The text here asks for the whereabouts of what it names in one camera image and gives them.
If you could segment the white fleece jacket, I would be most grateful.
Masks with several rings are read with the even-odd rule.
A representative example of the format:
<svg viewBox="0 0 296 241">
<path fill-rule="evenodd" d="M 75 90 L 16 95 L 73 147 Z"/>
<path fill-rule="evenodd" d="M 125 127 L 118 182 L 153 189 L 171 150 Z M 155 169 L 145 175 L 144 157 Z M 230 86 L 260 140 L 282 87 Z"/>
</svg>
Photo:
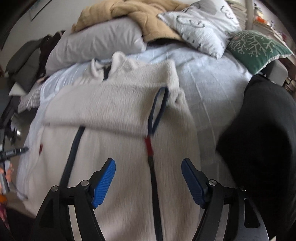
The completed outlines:
<svg viewBox="0 0 296 241">
<path fill-rule="evenodd" d="M 107 66 L 79 66 L 72 84 L 48 97 L 33 123 L 17 185 L 36 214 L 57 185 L 78 139 L 68 186 L 100 170 L 116 172 L 95 216 L 107 240 L 191 240 L 200 208 L 182 176 L 189 158 L 201 167 L 197 130 L 173 60 L 146 63 L 116 52 Z M 79 128 L 83 129 L 77 138 Z"/>
</svg>

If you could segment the green patterned cushion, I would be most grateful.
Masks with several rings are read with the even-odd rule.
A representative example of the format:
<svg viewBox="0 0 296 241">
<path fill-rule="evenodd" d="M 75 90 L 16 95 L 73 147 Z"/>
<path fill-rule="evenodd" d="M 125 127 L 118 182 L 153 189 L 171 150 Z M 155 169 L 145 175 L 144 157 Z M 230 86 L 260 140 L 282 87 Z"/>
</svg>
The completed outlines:
<svg viewBox="0 0 296 241">
<path fill-rule="evenodd" d="M 292 55 L 290 49 L 256 30 L 243 30 L 229 42 L 227 49 L 252 75 L 269 63 Z"/>
</svg>

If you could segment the grey pillow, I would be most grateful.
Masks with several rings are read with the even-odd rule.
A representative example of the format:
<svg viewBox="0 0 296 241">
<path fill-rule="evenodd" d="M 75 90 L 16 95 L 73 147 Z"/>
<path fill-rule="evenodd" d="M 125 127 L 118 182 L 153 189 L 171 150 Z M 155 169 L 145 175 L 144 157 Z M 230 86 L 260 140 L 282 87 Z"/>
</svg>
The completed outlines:
<svg viewBox="0 0 296 241">
<path fill-rule="evenodd" d="M 144 52 L 146 48 L 142 30 L 128 17 L 96 24 L 77 33 L 66 30 L 49 54 L 46 75 L 94 58 L 109 59 L 117 51 L 129 55 Z"/>
</svg>

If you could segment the light blue bed sheet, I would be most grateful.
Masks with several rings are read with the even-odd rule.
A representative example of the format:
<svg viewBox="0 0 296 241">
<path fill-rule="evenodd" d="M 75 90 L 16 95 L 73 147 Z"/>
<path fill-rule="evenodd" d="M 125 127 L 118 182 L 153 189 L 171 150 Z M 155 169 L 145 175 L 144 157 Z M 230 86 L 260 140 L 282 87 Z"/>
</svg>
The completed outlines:
<svg viewBox="0 0 296 241">
<path fill-rule="evenodd" d="M 208 178 L 223 186 L 233 187 L 231 175 L 216 153 L 216 143 L 221 133 L 230 125 L 241 108 L 243 93 L 251 74 L 229 51 L 220 59 L 200 53 L 184 44 L 150 45 L 145 52 L 128 55 L 147 63 L 164 60 L 175 61 L 180 87 L 194 118 L 200 148 L 201 169 Z M 40 129 L 47 104 L 65 85 L 72 84 L 85 71 L 89 61 L 76 63 L 54 73 L 41 88 L 41 105 L 30 125 L 25 145 L 31 147 Z M 23 200 L 25 179 L 28 175 L 29 154 L 20 157 L 16 187 Z"/>
</svg>

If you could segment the grey dark clothes heap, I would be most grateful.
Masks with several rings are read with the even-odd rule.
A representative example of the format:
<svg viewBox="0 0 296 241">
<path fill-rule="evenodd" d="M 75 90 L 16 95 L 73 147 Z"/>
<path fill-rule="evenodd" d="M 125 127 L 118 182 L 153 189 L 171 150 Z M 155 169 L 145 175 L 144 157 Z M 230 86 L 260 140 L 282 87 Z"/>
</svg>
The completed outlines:
<svg viewBox="0 0 296 241">
<path fill-rule="evenodd" d="M 52 50 L 60 41 L 64 30 L 26 42 L 11 57 L 6 73 L 12 83 L 17 83 L 28 93 L 39 78 L 46 74 L 45 65 Z"/>
</svg>

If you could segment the white patterned pillow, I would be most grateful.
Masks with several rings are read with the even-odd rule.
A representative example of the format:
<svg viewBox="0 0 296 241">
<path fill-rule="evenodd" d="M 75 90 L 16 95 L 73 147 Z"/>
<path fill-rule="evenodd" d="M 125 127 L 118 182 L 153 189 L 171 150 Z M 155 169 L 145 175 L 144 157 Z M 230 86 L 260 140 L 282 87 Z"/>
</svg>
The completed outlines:
<svg viewBox="0 0 296 241">
<path fill-rule="evenodd" d="M 168 11 L 158 18 L 194 49 L 220 59 L 230 40 L 241 31 L 226 1 L 198 1 L 182 11 Z"/>
</svg>

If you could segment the tan quilted blanket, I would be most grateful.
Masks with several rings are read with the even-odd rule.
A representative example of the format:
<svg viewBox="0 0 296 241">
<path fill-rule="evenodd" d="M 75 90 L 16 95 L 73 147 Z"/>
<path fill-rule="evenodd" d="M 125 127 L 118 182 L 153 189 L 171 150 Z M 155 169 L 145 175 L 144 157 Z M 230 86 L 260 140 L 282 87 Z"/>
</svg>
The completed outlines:
<svg viewBox="0 0 296 241">
<path fill-rule="evenodd" d="M 158 39 L 182 41 L 180 35 L 160 20 L 158 15 L 182 11 L 187 7 L 188 4 L 180 1 L 101 1 L 81 12 L 71 32 L 77 33 L 93 25 L 126 16 L 139 25 L 145 42 Z"/>
</svg>

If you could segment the black clothing pile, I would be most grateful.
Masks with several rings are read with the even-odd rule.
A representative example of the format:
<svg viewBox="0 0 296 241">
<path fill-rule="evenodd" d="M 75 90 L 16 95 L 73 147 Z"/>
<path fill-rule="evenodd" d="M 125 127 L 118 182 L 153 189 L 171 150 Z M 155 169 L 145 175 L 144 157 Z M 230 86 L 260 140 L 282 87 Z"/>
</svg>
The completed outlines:
<svg viewBox="0 0 296 241">
<path fill-rule="evenodd" d="M 295 240 L 295 101 L 281 86 L 254 75 L 242 107 L 220 136 L 217 153 L 234 183 L 247 191 L 267 233 Z"/>
</svg>

